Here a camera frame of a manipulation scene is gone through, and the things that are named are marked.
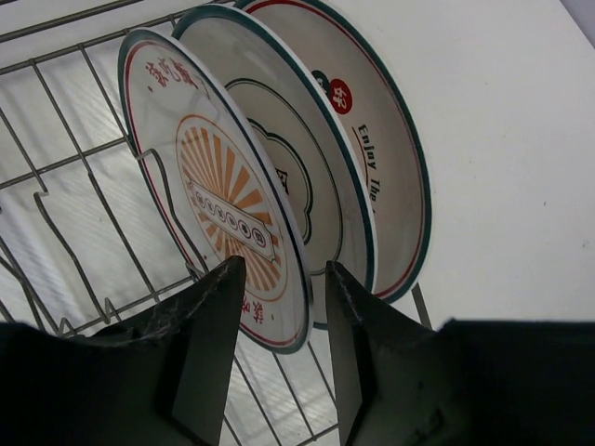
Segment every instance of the plate rim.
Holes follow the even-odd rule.
[[[251,138],[249,136],[251,129],[250,128],[246,129],[246,125],[245,125],[245,123],[242,122],[241,116],[238,116],[239,108],[235,105],[233,100],[229,97],[229,95],[227,94],[227,90],[225,90],[225,88],[222,85],[220,85],[217,78],[215,78],[213,76],[213,74],[211,74],[208,71],[208,69],[206,69],[205,67],[201,67],[201,65],[204,66],[204,64],[198,58],[196,58],[196,56],[194,56],[190,51],[186,50],[182,46],[181,42],[179,42],[178,40],[173,39],[169,36],[163,35],[157,31],[151,30],[149,28],[137,28],[135,30],[132,30],[124,38],[124,40],[122,41],[122,44],[120,45],[119,52],[118,52],[118,70],[117,70],[118,91],[119,91],[119,95],[120,95],[120,102],[121,102],[122,109],[123,109],[123,115],[125,118],[126,130],[128,131],[128,133],[126,135],[126,139],[130,143],[130,147],[133,148],[133,150],[137,156],[139,154],[141,154],[142,152],[140,151],[139,147],[137,147],[137,142],[134,138],[134,132],[132,131],[132,126],[130,123],[130,116],[129,116],[130,110],[126,106],[126,80],[125,80],[126,73],[125,73],[125,71],[126,71],[126,60],[127,60],[128,54],[130,52],[130,49],[132,47],[134,47],[134,45],[136,45],[138,42],[142,42],[142,41],[158,43],[158,44],[162,44],[162,45],[169,47],[174,52],[176,52],[180,56],[182,56],[187,63],[189,63],[196,71],[198,71],[203,76],[205,81],[209,84],[211,89],[218,96],[218,99],[225,105],[231,118],[236,123],[240,132],[242,133],[242,136],[245,138],[246,142],[248,143],[247,145],[249,146],[249,149],[252,151],[252,153],[254,154],[254,156],[256,157],[256,159],[258,161],[258,168],[264,174],[264,177],[272,190],[274,201],[279,206],[284,223],[287,227],[287,232],[291,239],[291,246],[293,247],[293,251],[296,254],[299,278],[300,278],[300,282],[302,284],[302,289],[304,290],[304,296],[303,296],[304,304],[305,304],[304,305],[304,316],[302,318],[301,334],[296,338],[296,340],[292,344],[290,344],[289,346],[286,346],[286,347],[276,347],[276,346],[267,344],[267,343],[261,341],[260,339],[252,336],[250,333],[245,332],[242,326],[240,326],[239,328],[251,341],[257,343],[258,345],[260,345],[263,348],[266,348],[269,351],[273,351],[273,352],[280,353],[280,354],[295,353],[306,344],[308,338],[310,337],[311,327],[313,326],[311,280],[310,280],[310,275],[307,270],[307,262],[305,261],[306,259],[305,259],[304,250],[303,250],[303,243],[301,243],[301,241],[297,242],[297,239],[294,235],[294,232],[295,232],[294,229],[295,229],[296,224],[295,224],[295,222],[292,223],[290,221],[288,214],[286,212],[286,207],[288,206],[288,203],[284,203],[284,201],[282,199],[280,199],[280,196],[279,196],[280,193],[277,190],[278,187],[276,186],[276,184],[273,181],[271,181],[271,176],[269,175],[268,169],[261,159],[261,154],[258,152],[256,147],[254,146],[254,140],[256,140],[256,137]],[[169,221],[169,219],[165,215],[165,210],[163,209],[162,205],[160,204],[160,199],[158,197],[158,194],[151,186],[151,181],[150,181],[151,176],[147,172],[145,163],[138,163],[138,164],[139,164],[140,171],[143,175],[143,178],[145,180],[145,183],[147,185],[147,189],[149,190],[149,193],[151,194],[151,196],[153,198],[153,202],[155,203],[155,206],[157,207],[159,214],[161,215],[161,218],[162,218],[165,226],[167,227],[167,230],[169,231],[174,242],[176,243],[176,246],[180,250],[182,257],[188,263],[193,265],[193,262],[188,258],[184,249],[180,246],[180,241],[179,241],[178,235],[174,231],[174,229],[172,227],[173,226],[172,223]]]
[[[275,3],[274,5],[281,5],[285,3],[284,0],[273,0]],[[398,286],[397,289],[387,297],[381,297],[381,299],[389,304],[392,304],[399,300],[401,297],[406,295],[418,282],[418,278],[420,276],[421,270],[426,263],[428,252],[430,250],[430,240],[431,240],[431,228],[432,228],[432,221],[433,221],[433,213],[432,213],[432,206],[431,206],[431,184],[430,184],[430,169],[428,166],[428,162],[426,160],[425,153],[423,151],[423,145],[421,143],[421,139],[417,132],[417,127],[413,120],[413,116],[409,111],[409,107],[404,100],[403,94],[401,90],[397,86],[389,68],[387,65],[382,61],[382,58],[378,54],[378,52],[372,47],[372,45],[368,42],[368,39],[362,34],[360,30],[358,30],[351,22],[347,19],[346,15],[340,11],[340,8],[328,5],[327,3],[322,2],[321,0],[293,0],[297,3],[302,3],[308,7],[315,8],[320,10],[323,14],[329,16],[332,20],[336,21],[342,28],[347,31],[348,34],[362,47],[365,55],[368,56],[372,62],[376,65],[377,70],[381,74],[381,77],[386,82],[387,86],[391,94],[394,97],[396,105],[401,112],[403,113],[403,118],[407,125],[407,130],[411,135],[411,139],[413,140],[414,150],[416,152],[417,159],[419,160],[419,171],[421,173],[421,184],[422,184],[422,195],[424,197],[424,205],[423,211],[424,215],[426,216],[424,221],[424,228],[422,230],[420,247],[419,247],[419,255],[417,257],[417,261],[415,262],[414,266],[412,267],[412,271],[409,274],[407,280],[403,282],[401,286]],[[239,9],[245,10],[250,5],[255,3],[268,3],[267,0],[236,0],[234,3],[234,7]]]
[[[283,39],[277,36],[265,24],[253,18],[249,14],[237,7],[228,7],[225,5],[201,5],[189,12],[187,12],[178,22],[172,37],[179,39],[196,21],[202,19],[223,19],[229,20],[245,27],[248,31],[255,34],[260,39],[264,40],[289,66],[289,68],[297,75],[302,84],[311,93],[312,98],[316,102],[319,110],[324,116],[326,123],[329,125],[333,136],[337,140],[337,144],[341,149],[343,159],[350,171],[353,184],[355,185],[356,195],[362,215],[364,217],[364,237],[366,239],[366,273],[363,286],[372,290],[377,277],[377,234],[376,224],[374,220],[374,212],[368,197],[367,187],[361,181],[359,168],[357,167],[357,160],[351,156],[349,150],[349,138],[347,135],[341,135],[343,125],[340,120],[330,110],[330,104],[324,101],[322,93],[314,84],[315,80],[311,77],[308,69],[303,65],[301,60],[293,53],[291,48],[284,43]],[[327,323],[317,322],[314,320],[314,327],[319,329],[327,329]]]

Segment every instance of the metal wire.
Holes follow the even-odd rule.
[[[424,296],[421,293],[421,285],[419,283],[416,283],[416,286],[413,287],[413,290],[411,290],[411,294],[413,295],[413,300],[416,304],[417,314],[419,315],[419,319],[422,325],[431,329],[430,315],[428,313],[428,309],[426,308],[426,302],[424,301]]]
[[[65,16],[65,17],[56,19],[56,20],[49,20],[47,22],[40,23],[38,25],[30,26],[27,28],[23,28],[21,30],[15,31],[15,32],[0,34],[0,44],[9,42],[9,41],[13,41],[16,39],[20,39],[27,35],[40,33],[42,31],[56,28],[56,27],[59,27],[64,24],[75,22],[77,20],[88,19],[90,17],[94,17],[94,16],[100,15],[100,14],[108,12],[108,11],[114,11],[115,9],[120,8],[120,7],[127,7],[132,4],[139,4],[142,1],[143,0],[113,1],[113,2],[110,2],[109,4],[106,4],[101,7],[94,7],[94,8],[85,10],[85,11],[81,11],[81,12],[78,12],[75,14],[71,14],[69,16]],[[209,3],[224,4],[224,3],[229,3],[229,1],[228,0],[223,0],[223,1],[218,0],[218,1],[209,2]],[[161,24],[168,23],[168,22],[171,23],[173,26],[175,26],[176,19],[181,17],[185,12],[186,11],[180,11],[178,13],[169,14],[165,17],[162,17],[162,18],[159,18],[156,20],[151,20],[151,21],[148,21],[145,23],[141,23],[133,28],[140,27],[140,26],[153,27],[153,26],[161,25]],[[95,308],[95,311],[97,312],[97,317],[95,317],[92,321],[88,321],[88,322],[86,322],[80,326],[77,326],[77,327],[73,326],[73,324],[65,317],[61,318],[59,322],[56,322],[56,320],[52,317],[52,315],[48,311],[47,306],[45,305],[43,299],[39,296],[39,294],[37,294],[37,292],[33,288],[31,281],[29,280],[29,278],[27,277],[27,275],[25,274],[23,269],[20,267],[19,262],[17,261],[15,256],[12,254],[12,252],[8,248],[4,239],[2,239],[2,237],[0,237],[0,250],[5,255],[5,258],[0,256],[0,268],[4,268],[6,271],[8,271],[15,278],[15,280],[17,282],[19,282],[19,284],[23,290],[24,296],[27,299],[29,308],[31,309],[34,322],[37,324],[37,326],[41,330],[46,331],[45,322],[44,322],[44,321],[46,321],[46,323],[49,325],[49,329],[55,335],[59,335],[59,336],[68,337],[68,336],[80,334],[80,333],[83,333],[83,332],[95,327],[96,325],[98,325],[102,322],[109,324],[112,322],[113,319],[120,321],[122,319],[122,315],[126,311],[131,310],[132,308],[135,308],[136,306],[141,305],[141,304],[148,302],[150,300],[159,302],[161,295],[169,293],[172,290],[175,290],[184,284],[198,280],[203,274],[205,274],[208,271],[208,267],[204,261],[203,256],[201,255],[199,250],[196,248],[194,243],[192,243],[192,240],[188,236],[187,231],[183,228],[183,226],[180,224],[178,218],[176,217],[176,213],[175,213],[175,210],[173,207],[173,202],[171,200],[171,194],[170,194],[170,190],[169,190],[167,175],[163,168],[163,163],[161,162],[158,153],[153,150],[145,151],[142,154],[135,152],[135,148],[134,148],[133,144],[131,144],[131,141],[130,141],[130,139],[126,133],[126,130],[124,128],[124,125],[122,124],[122,122],[118,116],[117,110],[116,110],[114,104],[112,104],[112,102],[110,101],[110,98],[106,91],[106,88],[103,85],[103,83],[101,82],[101,80],[99,79],[97,70],[95,69],[90,57],[87,54],[87,50],[90,47],[104,44],[111,40],[117,39],[119,37],[123,37],[129,31],[129,29],[132,29],[132,28],[124,29],[124,30],[121,30],[121,31],[118,31],[115,33],[105,34],[105,35],[102,35],[95,39],[79,43],[77,45],[67,46],[67,47],[61,48],[59,50],[50,52],[48,54],[38,56],[33,59],[24,60],[22,62],[15,63],[13,65],[0,68],[0,76],[8,74],[8,73],[16,72],[19,70],[23,70],[26,68],[33,69],[33,72],[35,73],[37,80],[39,81],[41,87],[43,87],[43,89],[46,93],[46,96],[52,105],[54,112],[58,116],[59,121],[61,122],[64,130],[66,131],[66,134],[68,135],[69,140],[71,141],[71,143],[74,146],[74,149],[76,151],[75,155],[65,157],[61,160],[58,160],[51,164],[44,165],[42,167],[36,167],[34,165],[31,154],[28,152],[28,149],[25,147],[25,145],[20,140],[20,137],[17,134],[17,132],[15,131],[14,126],[10,123],[9,119],[7,118],[7,115],[4,113],[4,111],[0,107],[0,121],[2,121],[4,126],[7,128],[8,134],[11,136],[12,140],[15,142],[17,148],[19,149],[20,155],[22,156],[23,160],[28,165],[29,170],[30,170],[30,172],[27,172],[20,176],[13,177],[11,179],[1,182],[0,190],[6,190],[8,188],[11,188],[13,186],[16,186],[16,185],[24,182],[24,181],[27,181],[30,179],[35,179],[35,181],[38,185],[38,188],[39,188],[39,190],[33,194],[33,200],[34,200],[35,204],[37,205],[37,209],[38,209],[40,215],[42,216],[43,220],[46,222],[47,226],[51,230],[51,232],[54,234],[56,239],[61,244],[62,248],[69,255],[69,257],[70,257],[71,261],[73,262],[73,265],[74,265],[74,267],[75,267],[75,269],[76,269],[76,271],[77,271],[77,273],[78,273],[78,275],[79,275],[79,277],[88,293],[88,297],[89,297],[90,301],[92,302],[93,307]],[[73,130],[69,126],[69,124],[60,108],[60,105],[56,101],[56,98],[54,96],[54,93],[52,92],[52,89],[47,84],[47,81],[46,81],[44,75],[41,73],[41,71],[39,70],[39,67],[38,67],[38,65],[42,62],[47,62],[47,61],[50,61],[50,60],[53,60],[56,58],[61,58],[61,57],[64,57],[66,55],[72,54],[77,51],[80,52],[80,54],[83,56],[83,58],[86,62],[86,66],[89,69],[89,71],[91,72],[91,75],[93,76],[93,79],[95,80],[95,83],[97,84],[97,86],[99,88],[99,92],[100,92],[101,96],[103,97],[105,103],[107,104],[107,107],[110,110],[110,113],[111,113],[114,121],[116,122],[116,124],[120,130],[120,133],[122,135],[121,138],[116,138],[112,141],[98,145],[98,146],[93,147],[88,150],[82,150],[79,142],[77,141],[77,139],[74,135]],[[121,144],[127,145],[131,154],[137,159],[137,161],[140,164],[143,163],[143,159],[146,156],[154,157],[154,160],[157,162],[157,165],[158,165],[159,170],[162,175],[162,181],[165,186],[165,195],[167,198],[170,215],[172,216],[174,223],[178,226],[179,231],[182,233],[184,240],[188,243],[192,252],[194,253],[196,258],[200,262],[200,266],[202,268],[202,270],[197,269],[194,265],[187,263],[186,259],[183,258],[180,261],[185,262],[186,267],[190,273],[189,276],[180,280],[180,281],[170,283],[168,286],[165,286],[161,289],[155,289],[151,280],[149,279],[147,272],[140,264],[138,256],[136,255],[134,249],[132,248],[132,245],[130,244],[124,230],[122,229],[122,226],[120,225],[112,208],[110,207],[107,199],[105,198],[104,192],[96,179],[95,173],[94,173],[93,169],[91,168],[90,163],[88,162],[89,156],[98,155],[98,154],[102,153],[103,151],[106,151],[110,148],[114,148]],[[50,196],[51,191],[46,186],[46,183],[43,180],[43,175],[47,174],[49,172],[61,169],[62,167],[66,166],[68,164],[72,164],[72,163],[80,163],[86,170],[88,180],[93,188],[93,191],[96,193],[96,195],[101,203],[103,211],[108,215],[108,218],[110,219],[112,227],[118,234],[120,242],[124,246],[128,257],[133,262],[136,270],[138,271],[141,279],[143,280],[143,282],[147,288],[146,295],[144,295],[143,297],[141,297],[137,300],[129,302],[129,303],[121,306],[120,308],[117,308],[113,304],[113,302],[111,301],[111,299],[109,297],[104,297],[103,298],[103,306],[101,305],[100,299],[97,296],[97,293],[95,292],[95,290],[93,289],[93,286],[91,285],[91,283],[87,277],[87,274],[86,274],[85,270],[83,269],[81,262],[78,259],[77,254],[74,252],[74,249],[69,244],[66,236],[60,231],[58,225],[56,224],[56,222],[54,221],[54,219],[52,218],[52,216],[50,215],[50,213],[48,212],[48,210],[46,209],[46,207],[44,205],[44,198],[46,198],[47,196]],[[1,214],[2,214],[2,209],[0,208],[0,218],[2,218]],[[5,303],[2,301],[2,298],[0,298],[0,316],[2,316],[6,321],[14,321],[14,318],[11,315],[11,313],[8,309],[8,306],[5,305]],[[317,357],[310,342],[308,343],[308,351],[314,361],[314,364],[317,368],[318,374],[321,376],[321,379],[324,382],[324,386],[327,390],[328,396],[332,400],[333,404],[335,404],[335,406],[336,406],[337,405],[336,399],[335,399],[335,396],[331,389],[331,386],[329,384],[329,381],[324,374],[324,371],[323,371],[323,368],[321,367],[319,358]],[[320,432],[317,432],[317,433],[314,432],[314,430],[312,429],[312,426],[311,426],[311,422],[308,419],[308,416],[306,415],[306,411],[303,407],[303,404],[298,397],[298,393],[296,392],[293,385],[291,384],[284,366],[281,364],[277,355],[272,354],[272,356],[273,356],[275,363],[277,364],[277,367],[279,369],[279,372],[281,373],[284,383],[287,386],[287,389],[288,389],[294,403],[296,404],[297,410],[298,410],[298,412],[299,412],[299,414],[308,430],[308,434],[310,436],[308,439],[302,441],[297,446],[306,446],[306,445],[312,443],[313,441],[316,441],[320,437],[328,434],[329,432],[332,432],[333,430],[335,430],[337,428],[337,424],[329,426]],[[262,402],[259,400],[258,394],[254,390],[254,387],[252,386],[252,384],[250,383],[250,380],[248,379],[247,374],[246,374],[242,364],[238,361],[237,357],[235,357],[235,356],[234,356],[234,364],[235,364],[235,367],[237,368],[240,376],[244,379],[246,387],[247,387],[249,393],[251,394],[251,397],[254,399],[254,402],[257,405],[258,410],[260,411],[260,413],[261,413],[268,429],[270,430],[271,435],[274,438],[276,444],[278,444],[280,446],[285,445],[286,443],[283,442],[282,439],[280,438],[279,434],[277,433],[277,430],[275,429],[275,426],[273,425],[273,422],[271,421],[271,418],[267,414],[267,411],[265,411]],[[233,426],[231,425],[228,418],[225,417],[223,421],[224,421],[225,426],[231,432],[231,436],[233,437],[234,441],[238,444],[238,446],[242,446],[241,438],[238,435],[238,433],[235,431]]]

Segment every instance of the white surface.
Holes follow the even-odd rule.
[[[314,322],[326,324],[324,267],[328,260],[342,263],[360,283],[375,289],[377,229],[364,174],[358,171],[346,130],[331,104],[324,101],[316,81],[299,77],[300,73],[308,75],[308,69],[301,63],[292,67],[287,62],[295,57],[291,50],[269,46],[256,34],[261,25],[244,12],[211,6],[214,10],[218,10],[217,17],[192,17],[186,22],[179,41],[227,85],[246,118],[261,127],[257,135],[262,147],[275,168],[288,173],[287,198],[298,224],[305,223],[306,218],[299,215],[308,209],[311,236],[304,242],[311,271],[313,317]],[[272,36],[266,26],[260,32]],[[241,79],[254,83],[237,82]],[[289,155],[288,149],[280,149],[272,139],[263,137],[262,131],[285,140],[296,155]],[[301,199],[294,189],[300,180],[304,181]],[[311,206],[307,206],[306,181],[310,182]],[[304,227],[299,225],[302,233]]]
[[[341,5],[383,46],[430,160],[434,232],[420,281],[434,324],[593,319],[585,36],[558,0],[382,3],[385,13]]]
[[[430,160],[434,234],[421,284],[434,325],[453,316],[593,319],[595,51],[559,1],[451,0],[429,7],[427,2],[376,0],[367,8],[356,0],[337,2],[387,56]],[[53,1],[48,8],[57,3],[72,4]],[[161,2],[159,7],[173,12],[194,3]],[[56,41],[44,37],[37,38],[38,46],[30,40],[10,45],[12,50],[0,46],[0,66],[60,47],[68,39],[83,40],[91,30],[109,32],[158,15],[148,7],[131,8],[115,15],[119,21],[103,19],[95,28],[79,24],[72,32],[56,31]],[[0,13],[0,29],[5,20]],[[117,99],[118,45],[111,42],[90,51],[112,99]],[[42,68],[81,145],[88,148],[118,136],[80,55]],[[73,148],[36,82],[31,71],[0,78],[0,107],[34,153],[33,161],[43,165],[73,154]],[[2,180],[26,171],[1,125],[0,147]],[[179,254],[127,149],[114,148],[90,161],[155,286],[181,278],[185,271]],[[53,193],[45,203],[92,271],[100,296],[127,300],[146,294],[89,190],[82,166],[71,164],[45,179]],[[56,313],[83,320],[92,308],[72,305],[74,296],[85,297],[84,288],[64,279],[74,277],[72,267],[61,263],[67,257],[34,207],[36,190],[29,181],[0,192],[5,208],[0,233],[29,271],[41,262],[60,264],[51,280],[37,276],[33,285],[56,302]],[[33,233],[46,244],[44,250],[40,243],[33,246]],[[107,246],[120,247],[112,251]],[[115,282],[105,281],[110,271],[119,273],[110,276]],[[1,274],[3,295],[12,297],[17,316],[30,319],[19,286]],[[410,295],[396,307],[415,308]],[[327,336],[313,331],[312,344],[332,379]],[[238,358],[286,444],[307,438],[296,404],[278,385],[271,356],[242,339]],[[307,350],[283,361],[313,428],[335,423],[332,401]],[[226,413],[244,444],[275,444],[235,368]],[[328,442],[332,435],[320,444],[336,444]],[[234,444],[225,428],[221,444]]]
[[[311,72],[318,72],[372,201],[378,239],[374,292],[394,300],[392,296],[404,294],[415,284],[428,248],[424,195],[430,192],[429,185],[402,107],[395,103],[384,76],[340,23],[318,7],[306,5],[268,0],[242,3],[243,10],[277,33]],[[321,42],[333,44],[321,46]]]
[[[258,137],[225,87],[202,61],[185,59],[184,55],[192,55],[178,40],[161,35],[135,30],[125,40],[126,75],[121,82],[136,146],[140,152],[154,148],[159,154],[178,221],[205,263],[214,268],[227,256],[245,257],[248,310],[243,309],[240,320],[245,333],[275,351],[296,350],[312,327],[312,294],[304,246],[285,192]],[[170,71],[162,70],[166,81],[159,80],[164,85],[146,68],[154,64],[159,70],[161,60]],[[177,72],[186,73],[190,85]],[[200,159],[209,160],[211,166],[199,164]],[[166,205],[163,179],[154,161],[149,158],[145,167],[164,215],[187,260],[202,269]],[[229,184],[224,185],[226,176]],[[223,218],[216,216],[217,208]],[[235,217],[235,228],[224,212]],[[246,238],[242,223],[251,237],[260,231],[263,244]],[[272,263],[261,262],[254,255],[257,250]]]

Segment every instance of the white plate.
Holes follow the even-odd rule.
[[[349,137],[299,59],[244,12],[197,7],[173,36],[226,86],[256,129],[306,244],[314,321],[325,324],[328,260],[341,262],[369,290],[376,278],[372,207]]]
[[[200,60],[159,33],[126,37],[118,78],[136,150],[156,149],[175,214],[207,266],[232,255],[246,260],[242,330],[265,348],[297,350],[311,328],[303,243],[251,126]],[[170,214],[154,158],[142,166],[180,250],[199,266]]]
[[[397,85],[366,39],[325,3],[238,0],[236,7],[270,27],[304,62],[359,150],[376,217],[375,293],[393,302],[416,282],[431,223],[428,168]]]

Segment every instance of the decorative pattern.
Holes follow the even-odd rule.
[[[177,155],[192,211],[218,259],[243,256],[246,291],[263,301],[280,298],[287,282],[283,240],[237,146],[214,123],[189,115],[178,126]]]

